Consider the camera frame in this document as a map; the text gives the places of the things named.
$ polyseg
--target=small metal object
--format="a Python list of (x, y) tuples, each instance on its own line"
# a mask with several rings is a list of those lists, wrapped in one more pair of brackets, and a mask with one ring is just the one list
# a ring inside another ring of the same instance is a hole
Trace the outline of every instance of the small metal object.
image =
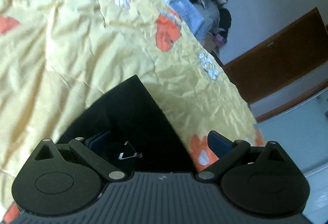
[(133, 154), (132, 156), (123, 157), (123, 154), (124, 154), (124, 153), (121, 153), (121, 154), (119, 155), (119, 157), (118, 157), (119, 160), (126, 160), (126, 159), (128, 159), (128, 158), (132, 158), (132, 157), (137, 157), (137, 158), (141, 158), (141, 157), (142, 157), (142, 153), (137, 153), (136, 150), (135, 150), (135, 148), (132, 146), (132, 144), (130, 144), (129, 141), (126, 141), (124, 145), (129, 145), (129, 146), (133, 149), (134, 154)]
[(210, 171), (202, 171), (198, 174), (198, 177), (203, 180), (210, 180), (214, 178), (214, 173)]
[(111, 173), (108, 174), (108, 177), (113, 180), (120, 180), (125, 177), (125, 173), (122, 171), (112, 171)]

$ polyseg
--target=brown wooden furniture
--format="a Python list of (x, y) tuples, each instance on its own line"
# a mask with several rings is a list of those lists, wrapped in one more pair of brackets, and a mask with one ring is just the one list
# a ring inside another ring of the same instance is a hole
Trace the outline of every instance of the brown wooden furniture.
[(254, 103), (328, 61), (328, 33), (317, 8), (224, 66), (242, 98)]

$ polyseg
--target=yellow bedsheet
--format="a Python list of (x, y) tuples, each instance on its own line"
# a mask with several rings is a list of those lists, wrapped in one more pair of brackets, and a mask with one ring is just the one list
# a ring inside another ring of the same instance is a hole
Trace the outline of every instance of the yellow bedsheet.
[(210, 130), (254, 142), (246, 102), (216, 62), (216, 80), (200, 66), (186, 23), (163, 0), (125, 2), (0, 0), (0, 219), (38, 142), (134, 74), (189, 151)]

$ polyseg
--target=ribbed surface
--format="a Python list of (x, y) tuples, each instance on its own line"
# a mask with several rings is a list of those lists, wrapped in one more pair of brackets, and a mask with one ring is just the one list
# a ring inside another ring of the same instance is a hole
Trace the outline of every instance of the ribbed surface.
[(135, 173), (112, 183), (86, 210), (67, 217), (43, 218), (22, 214), (13, 224), (309, 224), (302, 216), (263, 220), (231, 207), (213, 184), (190, 174)]

